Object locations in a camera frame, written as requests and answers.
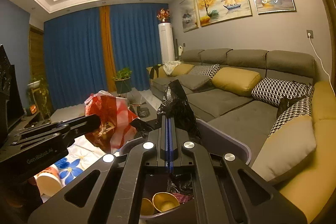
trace television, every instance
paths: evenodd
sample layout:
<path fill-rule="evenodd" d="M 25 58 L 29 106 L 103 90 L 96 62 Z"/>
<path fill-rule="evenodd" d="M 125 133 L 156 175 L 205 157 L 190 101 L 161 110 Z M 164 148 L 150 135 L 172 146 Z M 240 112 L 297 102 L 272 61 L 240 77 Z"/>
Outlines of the television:
<path fill-rule="evenodd" d="M 8 133 L 23 115 L 15 66 L 11 65 L 4 46 L 0 45 L 0 144 L 4 143 Z"/>

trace sofa backrest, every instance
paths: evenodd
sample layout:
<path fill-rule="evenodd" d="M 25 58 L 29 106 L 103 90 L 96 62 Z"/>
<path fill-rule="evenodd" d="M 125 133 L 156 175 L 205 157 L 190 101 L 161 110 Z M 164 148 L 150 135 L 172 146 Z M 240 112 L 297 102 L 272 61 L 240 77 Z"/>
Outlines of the sofa backrest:
<path fill-rule="evenodd" d="M 213 48 L 204 50 L 199 53 L 202 65 L 220 64 L 222 66 L 227 64 L 226 54 L 231 51 L 230 48 Z"/>
<path fill-rule="evenodd" d="M 202 65 L 200 52 L 203 52 L 204 50 L 189 50 L 182 52 L 181 60 L 186 64 L 191 65 Z"/>
<path fill-rule="evenodd" d="M 288 51 L 232 50 L 217 48 L 189 50 L 182 53 L 184 63 L 193 65 L 220 64 L 256 71 L 261 77 L 313 84 L 315 60 L 310 54 Z"/>
<path fill-rule="evenodd" d="M 315 59 L 302 52 L 270 51 L 266 57 L 266 77 L 313 84 Z"/>
<path fill-rule="evenodd" d="M 262 78 L 265 78 L 267 52 L 265 50 L 232 50 L 227 53 L 227 64 L 238 69 L 256 71 Z"/>

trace white power cord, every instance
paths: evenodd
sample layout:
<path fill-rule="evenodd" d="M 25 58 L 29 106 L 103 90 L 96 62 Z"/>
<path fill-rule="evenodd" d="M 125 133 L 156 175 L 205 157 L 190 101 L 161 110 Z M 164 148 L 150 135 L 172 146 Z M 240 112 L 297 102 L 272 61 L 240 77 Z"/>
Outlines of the white power cord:
<path fill-rule="evenodd" d="M 328 79 L 329 79 L 330 87 L 331 87 L 331 89 L 332 89 L 332 91 L 333 91 L 333 93 L 334 93 L 334 95 L 335 95 L 335 91 L 334 91 L 333 86 L 332 86 L 332 84 L 331 84 L 330 75 L 329 75 L 329 73 L 327 73 L 326 70 L 324 69 L 324 67 L 323 67 L 323 63 L 322 63 L 322 59 L 319 57 L 319 55 L 318 55 L 317 52 L 315 51 L 314 45 L 313 45 L 313 43 L 312 43 L 312 41 L 311 41 L 311 38 L 310 38 L 310 37 L 311 37 L 310 32 L 308 33 L 308 37 L 309 37 L 310 44 L 311 44 L 311 46 L 313 47 L 313 50 L 314 50 L 316 56 L 318 57 L 318 59 L 319 59 L 320 62 L 321 62 L 322 69 L 323 69 L 324 72 L 328 75 Z"/>

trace black and white pillow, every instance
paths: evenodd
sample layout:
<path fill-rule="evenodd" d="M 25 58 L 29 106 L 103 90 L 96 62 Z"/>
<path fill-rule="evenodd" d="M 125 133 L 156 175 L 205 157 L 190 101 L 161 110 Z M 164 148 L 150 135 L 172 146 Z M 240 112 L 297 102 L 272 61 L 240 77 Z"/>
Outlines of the black and white pillow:
<path fill-rule="evenodd" d="M 311 98 L 306 97 L 289 107 L 285 112 L 283 112 L 279 118 L 275 121 L 271 132 L 268 136 L 272 135 L 280 127 L 282 127 L 286 122 L 289 122 L 295 117 L 309 115 L 311 116 Z"/>
<path fill-rule="evenodd" d="M 209 65 L 209 66 L 195 66 L 190 72 L 190 75 L 206 75 L 211 79 L 215 74 L 221 69 L 219 64 Z"/>
<path fill-rule="evenodd" d="M 252 97 L 273 106 L 278 107 L 280 99 L 288 99 L 307 96 L 312 98 L 314 86 L 297 82 L 289 82 L 273 78 L 264 78 L 252 90 Z"/>

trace wall outlet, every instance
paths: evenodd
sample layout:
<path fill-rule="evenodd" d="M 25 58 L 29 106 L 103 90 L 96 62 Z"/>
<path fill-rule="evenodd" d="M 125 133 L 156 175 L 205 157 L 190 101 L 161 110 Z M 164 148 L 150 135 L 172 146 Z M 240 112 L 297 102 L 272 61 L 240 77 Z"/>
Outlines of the wall outlet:
<path fill-rule="evenodd" d="M 312 30 L 307 30 L 307 37 L 309 38 L 308 33 L 310 33 L 310 38 L 314 38 Z"/>

